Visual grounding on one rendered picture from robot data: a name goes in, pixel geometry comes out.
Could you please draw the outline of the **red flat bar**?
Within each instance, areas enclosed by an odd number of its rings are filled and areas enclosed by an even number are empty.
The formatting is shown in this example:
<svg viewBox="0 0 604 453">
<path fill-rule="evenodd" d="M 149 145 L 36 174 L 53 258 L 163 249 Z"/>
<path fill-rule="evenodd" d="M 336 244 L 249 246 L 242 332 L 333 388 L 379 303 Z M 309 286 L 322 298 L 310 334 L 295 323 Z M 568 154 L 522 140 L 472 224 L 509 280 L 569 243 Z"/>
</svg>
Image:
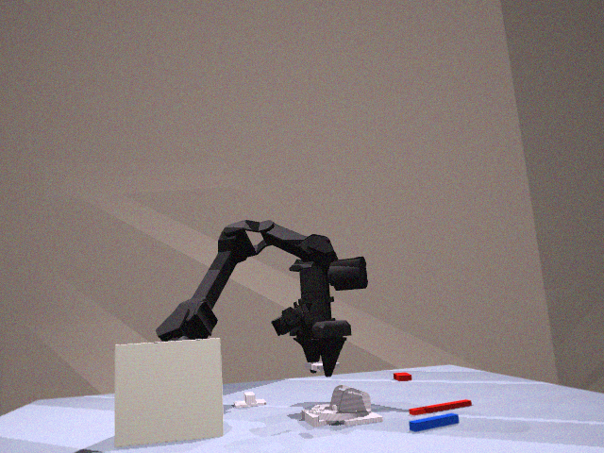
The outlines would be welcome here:
<svg viewBox="0 0 604 453">
<path fill-rule="evenodd" d="M 436 411 L 452 410 L 452 409 L 468 407 L 468 406 L 472 406 L 471 400 L 461 400 L 461 401 L 455 401 L 455 402 L 449 402 L 449 403 L 444 403 L 444 404 L 410 409 L 410 414 L 419 415 L 419 414 L 431 413 L 431 412 L 436 412 Z"/>
</svg>

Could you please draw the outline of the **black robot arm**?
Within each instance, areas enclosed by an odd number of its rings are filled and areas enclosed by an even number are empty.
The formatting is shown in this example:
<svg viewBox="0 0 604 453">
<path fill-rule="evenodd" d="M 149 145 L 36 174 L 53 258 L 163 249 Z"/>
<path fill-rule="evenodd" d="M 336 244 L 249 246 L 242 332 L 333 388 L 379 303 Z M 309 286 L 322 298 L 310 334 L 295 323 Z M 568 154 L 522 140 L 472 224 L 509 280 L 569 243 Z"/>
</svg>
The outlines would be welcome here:
<svg viewBox="0 0 604 453">
<path fill-rule="evenodd" d="M 263 240 L 253 245 L 245 231 L 260 232 Z M 218 240 L 218 254 L 193 297 L 180 303 L 156 329 L 163 342 L 207 339 L 218 319 L 212 309 L 237 263 L 256 256 L 266 246 L 276 246 L 299 257 L 289 268 L 300 273 L 301 293 L 365 289 L 368 284 L 364 257 L 338 260 L 330 239 L 311 234 L 304 236 L 273 221 L 243 220 L 226 226 Z M 310 313 L 302 299 L 271 321 L 277 336 L 294 327 L 311 324 Z"/>
</svg>

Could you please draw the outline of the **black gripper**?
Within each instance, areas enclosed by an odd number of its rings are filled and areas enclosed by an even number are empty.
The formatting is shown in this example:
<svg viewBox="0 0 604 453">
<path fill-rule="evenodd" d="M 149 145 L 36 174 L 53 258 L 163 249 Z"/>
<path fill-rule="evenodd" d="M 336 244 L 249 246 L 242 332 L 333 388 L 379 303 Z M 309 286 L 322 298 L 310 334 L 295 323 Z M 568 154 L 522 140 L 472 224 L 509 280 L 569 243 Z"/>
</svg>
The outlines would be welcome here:
<svg viewBox="0 0 604 453">
<path fill-rule="evenodd" d="M 351 335 L 351 325 L 346 320 L 331 318 L 330 302 L 334 296 L 330 292 L 301 294 L 310 313 L 311 324 L 294 327 L 290 336 L 302 345 L 307 362 L 318 362 L 322 358 L 325 376 L 332 376 L 337 359 L 343 348 L 346 337 Z"/>
</svg>

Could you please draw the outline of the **blue rectangular block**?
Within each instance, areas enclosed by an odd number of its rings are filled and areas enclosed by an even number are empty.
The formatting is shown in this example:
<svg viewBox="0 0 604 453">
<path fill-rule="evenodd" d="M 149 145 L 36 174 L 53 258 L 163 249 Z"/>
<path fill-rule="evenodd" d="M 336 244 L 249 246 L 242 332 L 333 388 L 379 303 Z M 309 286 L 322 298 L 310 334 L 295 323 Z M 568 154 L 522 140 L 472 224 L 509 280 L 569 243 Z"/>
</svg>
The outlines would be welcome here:
<svg viewBox="0 0 604 453">
<path fill-rule="evenodd" d="M 428 430 L 432 428 L 440 428 L 450 425 L 458 424 L 459 415 L 450 413 L 440 416 L 429 417 L 425 419 L 410 421 L 410 430 L 414 432 Z"/>
</svg>

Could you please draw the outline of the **red block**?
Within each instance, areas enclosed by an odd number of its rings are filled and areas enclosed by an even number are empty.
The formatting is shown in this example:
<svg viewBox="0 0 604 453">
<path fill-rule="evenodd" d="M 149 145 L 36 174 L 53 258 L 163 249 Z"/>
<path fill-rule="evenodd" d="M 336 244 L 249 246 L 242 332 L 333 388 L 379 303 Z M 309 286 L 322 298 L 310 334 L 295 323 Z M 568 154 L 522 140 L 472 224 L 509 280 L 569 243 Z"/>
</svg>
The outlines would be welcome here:
<svg viewBox="0 0 604 453">
<path fill-rule="evenodd" d="M 408 373 L 394 373 L 394 379 L 398 381 L 409 381 L 411 379 L 411 375 Z"/>
</svg>

